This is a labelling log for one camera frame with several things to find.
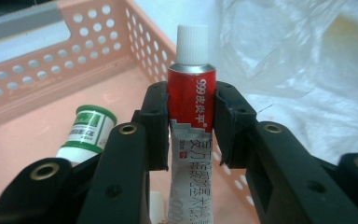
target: perforated basket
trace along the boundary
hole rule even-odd
[[[131,0],[60,0],[0,18],[0,193],[22,168],[55,156],[78,106],[130,121],[173,59],[174,44]],[[213,157],[220,162],[217,147]],[[258,222],[244,171],[215,168],[215,222]],[[165,203],[170,180],[151,176]]]

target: glue tube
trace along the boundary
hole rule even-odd
[[[172,183],[167,219],[213,223],[212,128],[215,68],[209,64],[208,26],[179,25],[176,62],[168,71]]]

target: green label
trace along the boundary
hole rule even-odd
[[[101,115],[97,115],[94,113],[80,113],[77,114],[75,124],[74,125],[89,125],[92,127],[97,127],[98,122],[100,121]]]

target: white plastic bag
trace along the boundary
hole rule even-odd
[[[358,152],[358,0],[220,0],[220,78],[314,156]]]
[[[298,97],[345,0],[221,0],[224,74],[246,92]]]

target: white surface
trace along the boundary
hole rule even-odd
[[[176,62],[185,65],[209,63],[208,26],[180,25],[176,43]]]
[[[150,191],[150,221],[160,224],[165,220],[164,198],[158,191]]]
[[[258,112],[258,120],[287,126],[312,155],[332,163],[337,163],[342,154],[358,152],[358,0],[346,2],[323,34],[320,55],[316,55],[316,63],[309,67],[314,72],[307,76],[281,74],[285,75],[281,84],[294,88],[280,89],[279,94],[252,88],[256,82],[268,83],[272,77],[248,78],[244,73],[230,74],[230,69],[221,73],[224,59],[220,57],[219,47],[222,37],[219,4],[227,1],[135,2],[173,43],[176,43],[178,24],[208,24],[211,64],[217,67],[217,79],[236,86]],[[261,18],[255,21],[260,31],[263,21]],[[299,94],[294,97],[292,90]]]
[[[56,157],[64,158],[74,163],[81,163],[95,155],[97,153],[79,147],[61,147]]]

